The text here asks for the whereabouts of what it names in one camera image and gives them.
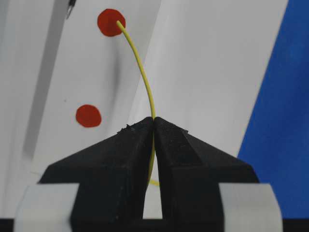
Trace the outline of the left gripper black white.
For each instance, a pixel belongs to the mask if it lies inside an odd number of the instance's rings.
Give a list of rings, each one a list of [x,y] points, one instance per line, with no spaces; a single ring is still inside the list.
[[[142,219],[153,146],[163,219]],[[306,232],[306,218],[282,218],[251,165],[160,118],[47,167],[27,187],[3,232]]]

